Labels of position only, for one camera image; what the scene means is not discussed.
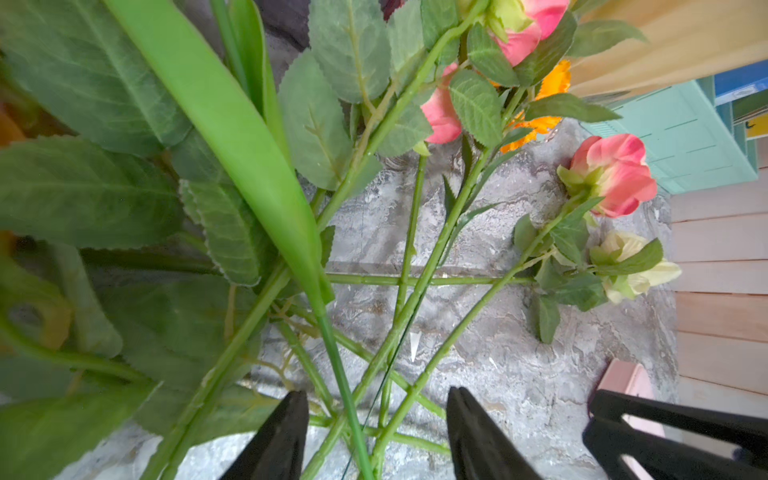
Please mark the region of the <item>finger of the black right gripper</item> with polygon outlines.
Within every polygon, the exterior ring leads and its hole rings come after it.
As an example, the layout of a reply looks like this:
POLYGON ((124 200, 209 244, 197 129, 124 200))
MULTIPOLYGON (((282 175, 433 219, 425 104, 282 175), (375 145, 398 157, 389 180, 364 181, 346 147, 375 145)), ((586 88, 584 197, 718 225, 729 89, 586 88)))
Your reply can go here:
POLYGON ((706 436, 767 435, 766 419, 679 406, 608 390, 595 392, 589 412, 610 420, 630 415, 706 436))
POLYGON ((611 479, 636 479, 625 459, 639 463, 654 479, 765 479, 767 472, 687 445, 593 418, 583 443, 611 479))

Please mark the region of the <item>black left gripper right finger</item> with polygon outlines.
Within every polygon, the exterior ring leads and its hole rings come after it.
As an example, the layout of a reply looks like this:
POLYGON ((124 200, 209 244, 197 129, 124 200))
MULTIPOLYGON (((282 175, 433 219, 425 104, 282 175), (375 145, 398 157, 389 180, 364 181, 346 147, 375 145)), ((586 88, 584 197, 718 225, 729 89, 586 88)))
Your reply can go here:
POLYGON ((465 387, 451 387, 447 430, 457 479, 541 479, 465 387))

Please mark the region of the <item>large pink rose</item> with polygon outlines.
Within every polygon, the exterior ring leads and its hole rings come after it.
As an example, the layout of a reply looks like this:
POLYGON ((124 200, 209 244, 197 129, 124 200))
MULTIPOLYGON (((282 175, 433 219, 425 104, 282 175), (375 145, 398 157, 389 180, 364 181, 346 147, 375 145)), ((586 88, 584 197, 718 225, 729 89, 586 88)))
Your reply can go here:
POLYGON ((438 365, 458 343, 480 313, 510 286, 516 274, 538 283, 523 284, 533 295, 530 318, 537 339, 549 344, 561 322, 560 309, 575 307, 590 311, 611 302, 595 274, 585 273, 589 263, 589 236, 597 218, 617 219, 635 213, 657 194, 657 183, 646 162, 643 142, 629 134, 607 138, 592 136, 577 149, 566 165, 556 170, 566 199, 549 218, 521 216, 512 230, 512 246, 518 252, 516 263, 474 304, 427 363, 392 419, 377 437, 372 459, 374 476, 381 478, 386 450, 438 365))

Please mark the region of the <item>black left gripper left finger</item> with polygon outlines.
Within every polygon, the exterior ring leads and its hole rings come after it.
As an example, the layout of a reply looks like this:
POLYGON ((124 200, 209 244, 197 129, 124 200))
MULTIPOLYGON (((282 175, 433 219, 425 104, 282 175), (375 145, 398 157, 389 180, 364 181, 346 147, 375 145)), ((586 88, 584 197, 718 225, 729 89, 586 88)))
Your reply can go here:
POLYGON ((290 391, 220 479, 299 479, 308 426, 306 392, 290 391))

